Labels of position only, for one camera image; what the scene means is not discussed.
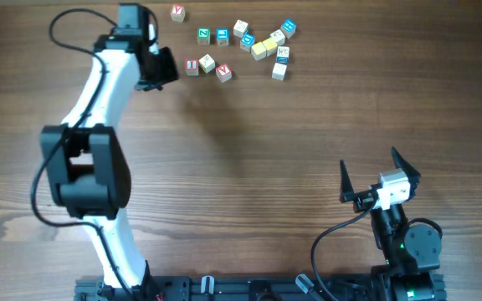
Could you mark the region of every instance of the yellow block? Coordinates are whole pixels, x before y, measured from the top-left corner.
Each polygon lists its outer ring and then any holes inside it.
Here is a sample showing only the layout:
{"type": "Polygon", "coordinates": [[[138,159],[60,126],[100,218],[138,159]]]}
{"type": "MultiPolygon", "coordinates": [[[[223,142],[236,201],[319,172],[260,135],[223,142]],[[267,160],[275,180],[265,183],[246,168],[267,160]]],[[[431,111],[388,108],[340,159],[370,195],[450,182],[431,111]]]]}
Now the yellow block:
{"type": "Polygon", "coordinates": [[[278,44],[274,41],[273,38],[268,38],[264,40],[264,47],[267,50],[267,55],[271,55],[276,52],[276,49],[278,48],[278,44]]]}
{"type": "Polygon", "coordinates": [[[267,51],[267,49],[265,48],[264,44],[261,43],[261,42],[252,45],[252,53],[253,54],[259,55],[259,54],[262,54],[266,51],[267,51]]]}

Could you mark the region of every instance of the wood grain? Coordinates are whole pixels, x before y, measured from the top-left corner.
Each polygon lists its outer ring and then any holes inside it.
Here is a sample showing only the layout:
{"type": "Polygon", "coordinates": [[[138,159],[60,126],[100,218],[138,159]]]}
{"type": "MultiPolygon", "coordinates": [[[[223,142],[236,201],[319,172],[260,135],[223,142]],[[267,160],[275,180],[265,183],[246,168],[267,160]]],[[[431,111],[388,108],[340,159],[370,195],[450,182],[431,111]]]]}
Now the wood grain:
{"type": "MultiPolygon", "coordinates": [[[[38,133],[69,112],[90,70],[89,57],[49,42],[49,21],[70,4],[115,16],[111,3],[0,0],[0,300],[68,300],[75,279],[101,273],[81,229],[33,218],[28,190],[38,133]]],[[[482,2],[195,1],[181,24],[170,6],[149,5],[182,77],[135,93],[119,131],[131,225],[154,274],[309,272],[316,235],[353,217],[338,202],[338,161],[361,189],[392,168],[396,146],[423,173],[408,216],[444,228],[449,298],[482,300],[482,2]],[[285,82],[237,39],[197,45],[198,27],[238,18],[258,40],[286,18],[298,23],[285,82]],[[183,74],[184,59],[207,53],[233,80],[183,74]]],[[[56,34],[89,47],[108,29],[76,14],[56,34]]],[[[43,212],[65,219],[45,181],[39,196],[43,212]]],[[[318,258],[326,273],[383,261],[369,218],[327,238],[318,258]]]]}

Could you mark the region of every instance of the alphabet block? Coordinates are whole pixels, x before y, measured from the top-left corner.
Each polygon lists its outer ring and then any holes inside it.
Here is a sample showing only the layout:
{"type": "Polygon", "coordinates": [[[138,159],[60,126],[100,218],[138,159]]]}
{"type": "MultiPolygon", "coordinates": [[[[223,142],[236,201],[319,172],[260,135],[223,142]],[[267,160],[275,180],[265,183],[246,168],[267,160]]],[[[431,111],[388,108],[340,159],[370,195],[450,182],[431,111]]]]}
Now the alphabet block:
{"type": "Polygon", "coordinates": [[[201,59],[198,60],[198,64],[202,67],[205,73],[215,69],[215,61],[211,58],[211,55],[206,54],[201,59]]]}
{"type": "Polygon", "coordinates": [[[290,62],[290,48],[279,46],[276,52],[276,63],[287,64],[290,62]]]}
{"type": "Polygon", "coordinates": [[[272,33],[271,38],[273,38],[276,44],[279,46],[282,46],[285,43],[285,36],[280,29],[272,33]]]}
{"type": "Polygon", "coordinates": [[[217,28],[217,45],[228,46],[230,35],[227,28],[217,28]]]}
{"type": "Polygon", "coordinates": [[[209,28],[199,28],[197,31],[198,44],[209,45],[211,42],[211,31],[209,28]]]}
{"type": "Polygon", "coordinates": [[[221,83],[232,78],[232,70],[226,64],[218,66],[215,73],[217,74],[218,79],[221,80],[221,83]]]}
{"type": "Polygon", "coordinates": [[[179,4],[172,5],[171,18],[172,21],[179,23],[183,22],[183,19],[185,18],[185,8],[179,4]]]}
{"type": "Polygon", "coordinates": [[[238,20],[233,26],[233,35],[242,38],[249,30],[249,24],[238,20]]]}
{"type": "Polygon", "coordinates": [[[274,53],[276,53],[276,49],[278,48],[278,45],[276,44],[273,38],[268,38],[264,40],[264,46],[265,46],[265,49],[267,50],[267,56],[271,56],[274,53]]]}
{"type": "Polygon", "coordinates": [[[241,38],[241,43],[239,43],[239,47],[244,50],[250,52],[250,48],[254,45],[254,36],[246,33],[243,38],[241,38]]]}
{"type": "Polygon", "coordinates": [[[264,57],[267,56],[267,49],[265,49],[265,46],[263,43],[259,42],[259,43],[256,43],[254,45],[252,45],[252,56],[256,59],[256,60],[261,60],[263,59],[264,57]]]}
{"type": "Polygon", "coordinates": [[[282,24],[282,27],[280,28],[286,38],[291,38],[291,36],[295,33],[296,29],[297,24],[293,23],[293,21],[289,19],[285,20],[284,24],[282,24]]]}
{"type": "Polygon", "coordinates": [[[185,71],[189,76],[198,76],[198,62],[196,59],[188,59],[185,61],[185,71]]]}
{"type": "Polygon", "coordinates": [[[288,66],[284,64],[274,63],[273,68],[273,79],[284,80],[285,78],[285,71],[287,70],[288,66]]]}

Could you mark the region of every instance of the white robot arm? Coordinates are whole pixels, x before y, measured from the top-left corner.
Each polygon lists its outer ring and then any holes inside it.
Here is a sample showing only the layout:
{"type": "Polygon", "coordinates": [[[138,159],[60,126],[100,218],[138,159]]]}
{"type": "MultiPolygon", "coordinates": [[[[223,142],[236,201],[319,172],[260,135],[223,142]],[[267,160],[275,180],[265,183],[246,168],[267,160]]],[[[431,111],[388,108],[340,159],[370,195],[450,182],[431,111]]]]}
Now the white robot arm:
{"type": "Polygon", "coordinates": [[[102,230],[115,267],[110,265],[98,232],[85,227],[103,266],[104,283],[112,288],[141,286],[149,273],[128,222],[131,177],[115,129],[133,89],[161,90],[163,84],[177,79],[170,50],[157,46],[148,12],[138,4],[120,5],[118,26],[95,43],[95,54],[106,70],[93,58],[90,76],[75,107],[61,126],[46,126],[41,135],[46,158],[56,141],[81,119],[106,71],[87,118],[51,158],[46,171],[54,202],[66,207],[70,216],[102,230]],[[93,164],[73,165],[69,158],[84,152],[92,155],[93,164]],[[124,283],[117,280],[114,269],[124,283]]]}
{"type": "MultiPolygon", "coordinates": [[[[150,40],[153,40],[155,33],[152,24],[150,24],[149,33],[150,40]]],[[[157,42],[150,47],[150,52],[154,54],[159,53],[157,42]]],[[[98,55],[106,63],[108,73],[105,76],[103,89],[100,91],[90,112],[90,117],[80,127],[91,128],[95,125],[105,125],[116,129],[121,120],[122,112],[127,105],[127,100],[130,98],[135,85],[139,82],[141,71],[139,70],[136,56],[124,50],[104,50],[98,53],[98,55]]],[[[100,73],[101,64],[96,58],[93,58],[92,70],[83,93],[81,93],[72,111],[63,119],[62,124],[74,126],[79,120],[94,90],[98,86],[100,73]]],[[[107,246],[113,255],[113,260],[118,267],[121,278],[126,283],[126,287],[131,288],[140,285],[145,275],[146,261],[135,245],[126,208],[121,208],[114,220],[102,216],[83,216],[83,220],[103,228],[107,246]]],[[[98,234],[91,227],[84,227],[84,229],[89,234],[103,266],[104,283],[113,288],[121,288],[121,284],[116,279],[109,264],[98,234]]]]}

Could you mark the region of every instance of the blue block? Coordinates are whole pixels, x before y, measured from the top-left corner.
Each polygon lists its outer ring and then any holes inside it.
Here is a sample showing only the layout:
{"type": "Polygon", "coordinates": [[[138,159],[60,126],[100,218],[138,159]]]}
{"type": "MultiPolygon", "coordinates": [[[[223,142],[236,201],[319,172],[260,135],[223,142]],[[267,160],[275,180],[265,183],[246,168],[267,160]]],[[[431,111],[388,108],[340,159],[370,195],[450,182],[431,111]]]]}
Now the blue block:
{"type": "Polygon", "coordinates": [[[243,38],[241,38],[241,43],[247,44],[248,46],[252,46],[254,44],[254,36],[246,33],[243,38]]]}
{"type": "Polygon", "coordinates": [[[279,57],[279,56],[276,57],[276,63],[287,64],[289,61],[290,61],[289,58],[279,57]]]}
{"type": "Polygon", "coordinates": [[[228,39],[228,29],[227,28],[217,28],[217,39],[228,39]]]}
{"type": "Polygon", "coordinates": [[[292,32],[296,27],[297,24],[293,23],[293,21],[289,19],[285,20],[284,24],[282,24],[282,28],[288,33],[292,32]]]}

